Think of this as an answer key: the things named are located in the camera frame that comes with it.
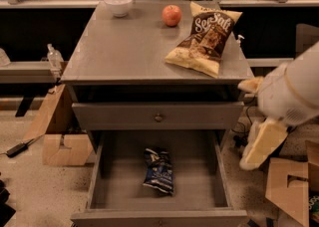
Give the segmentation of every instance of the chip bag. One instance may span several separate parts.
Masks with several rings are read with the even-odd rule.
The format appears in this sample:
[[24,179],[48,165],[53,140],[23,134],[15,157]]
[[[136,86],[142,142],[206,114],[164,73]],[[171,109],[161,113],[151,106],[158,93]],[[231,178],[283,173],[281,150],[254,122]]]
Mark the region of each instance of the chip bag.
[[165,61],[217,78],[226,41],[242,13],[204,8],[194,2],[190,2],[190,10],[190,36],[168,53]]
[[144,156],[148,169],[143,185],[173,194],[172,169],[167,150],[146,148]]

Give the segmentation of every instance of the cardboard box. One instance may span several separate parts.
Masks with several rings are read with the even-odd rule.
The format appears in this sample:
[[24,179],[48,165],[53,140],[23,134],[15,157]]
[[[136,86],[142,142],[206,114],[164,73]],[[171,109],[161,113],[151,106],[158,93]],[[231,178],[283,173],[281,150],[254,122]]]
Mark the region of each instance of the cardboard box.
[[68,134],[75,116],[71,96],[65,85],[47,93],[23,140],[44,136],[43,164],[84,165],[93,148],[86,134]]
[[309,190],[319,192],[319,143],[306,141],[308,162],[271,158],[266,198],[309,227]]

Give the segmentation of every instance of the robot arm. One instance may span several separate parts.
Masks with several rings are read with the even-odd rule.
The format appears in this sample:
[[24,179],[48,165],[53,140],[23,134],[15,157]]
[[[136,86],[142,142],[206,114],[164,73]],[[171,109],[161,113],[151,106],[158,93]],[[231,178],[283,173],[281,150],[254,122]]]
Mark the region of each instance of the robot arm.
[[265,122],[255,122],[240,167],[254,169],[287,137],[287,128],[319,115],[319,42],[265,78],[243,81],[241,90],[255,93]]

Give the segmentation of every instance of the red apple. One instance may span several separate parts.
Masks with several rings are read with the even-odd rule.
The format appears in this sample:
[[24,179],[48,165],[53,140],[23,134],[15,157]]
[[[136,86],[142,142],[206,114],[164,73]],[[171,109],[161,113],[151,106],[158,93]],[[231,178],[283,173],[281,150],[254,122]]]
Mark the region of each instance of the red apple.
[[176,26],[181,19],[181,10],[178,6],[168,5],[162,9],[161,17],[164,23],[170,27]]

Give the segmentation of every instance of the bottle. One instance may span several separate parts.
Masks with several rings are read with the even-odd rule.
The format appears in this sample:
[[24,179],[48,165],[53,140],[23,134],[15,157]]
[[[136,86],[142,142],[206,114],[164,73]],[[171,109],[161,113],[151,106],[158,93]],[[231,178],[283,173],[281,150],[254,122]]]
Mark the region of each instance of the bottle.
[[59,50],[54,49],[52,44],[48,44],[48,60],[51,65],[51,72],[53,73],[56,79],[61,78],[62,73],[62,65],[61,63],[64,62],[62,55]]

